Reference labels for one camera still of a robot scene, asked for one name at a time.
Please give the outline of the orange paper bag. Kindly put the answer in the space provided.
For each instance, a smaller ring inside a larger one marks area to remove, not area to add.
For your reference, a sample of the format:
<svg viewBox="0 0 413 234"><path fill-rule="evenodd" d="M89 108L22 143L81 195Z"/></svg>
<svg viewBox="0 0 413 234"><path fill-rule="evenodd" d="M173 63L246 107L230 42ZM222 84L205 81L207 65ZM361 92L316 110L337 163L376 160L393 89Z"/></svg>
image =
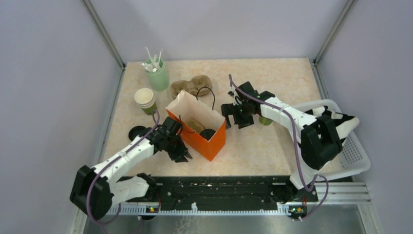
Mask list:
<svg viewBox="0 0 413 234"><path fill-rule="evenodd" d="M172 119L183 125L181 138L185 143L212 161L225 145L226 120L217 111L197 100L192 94L182 90L167 107L166 111ZM215 133L210 139L206 139L195 132L188 123L195 120L204 127Z"/></svg>

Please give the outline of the stack of green paper cups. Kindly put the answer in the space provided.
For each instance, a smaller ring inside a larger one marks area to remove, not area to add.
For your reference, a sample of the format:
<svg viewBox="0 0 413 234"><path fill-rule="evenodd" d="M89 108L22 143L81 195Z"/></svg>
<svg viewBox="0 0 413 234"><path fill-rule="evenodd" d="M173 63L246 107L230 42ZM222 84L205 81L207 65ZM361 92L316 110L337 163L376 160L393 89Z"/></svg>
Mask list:
<svg viewBox="0 0 413 234"><path fill-rule="evenodd" d="M147 115L152 115L157 109L155 96L150 88L141 88L137 90L134 94L134 100Z"/></svg>

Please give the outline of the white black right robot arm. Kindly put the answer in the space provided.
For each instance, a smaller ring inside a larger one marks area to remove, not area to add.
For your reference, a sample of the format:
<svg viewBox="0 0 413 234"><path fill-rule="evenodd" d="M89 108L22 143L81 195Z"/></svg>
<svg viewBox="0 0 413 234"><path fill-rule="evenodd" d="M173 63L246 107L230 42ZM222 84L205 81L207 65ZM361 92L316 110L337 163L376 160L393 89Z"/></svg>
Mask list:
<svg viewBox="0 0 413 234"><path fill-rule="evenodd" d="M226 128L231 127L229 117L239 129L254 124L254 115L269 119L288 129L294 144L297 171L290 176L286 196L298 201L310 191L324 165L342 151L342 142L331 117L320 117L299 111L264 91L258 93L250 82L241 86L230 82L229 95L233 102L221 105Z"/></svg>

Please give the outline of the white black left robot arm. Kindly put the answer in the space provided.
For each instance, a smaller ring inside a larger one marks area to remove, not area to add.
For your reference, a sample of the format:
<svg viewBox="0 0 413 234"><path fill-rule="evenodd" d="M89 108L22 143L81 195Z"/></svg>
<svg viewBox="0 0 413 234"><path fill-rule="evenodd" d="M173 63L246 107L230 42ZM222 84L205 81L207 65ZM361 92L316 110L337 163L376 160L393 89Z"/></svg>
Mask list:
<svg viewBox="0 0 413 234"><path fill-rule="evenodd" d="M180 136L182 130L182 123L170 117L152 128L133 127L127 147L97 165L84 165L77 171L69 200L95 220L123 202L135 198L153 200L156 181L145 173L132 177L127 177L126 173L161 151L176 163L188 162L191 156Z"/></svg>

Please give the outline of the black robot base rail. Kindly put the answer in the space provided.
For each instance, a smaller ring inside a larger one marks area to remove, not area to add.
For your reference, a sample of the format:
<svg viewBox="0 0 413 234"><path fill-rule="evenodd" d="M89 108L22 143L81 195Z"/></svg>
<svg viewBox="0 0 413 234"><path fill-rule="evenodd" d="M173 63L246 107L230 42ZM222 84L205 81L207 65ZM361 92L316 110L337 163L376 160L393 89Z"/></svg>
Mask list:
<svg viewBox="0 0 413 234"><path fill-rule="evenodd" d="M317 202L315 190L297 190L282 176L153 176L144 197L126 204L161 205L162 211L269 211L287 202Z"/></svg>

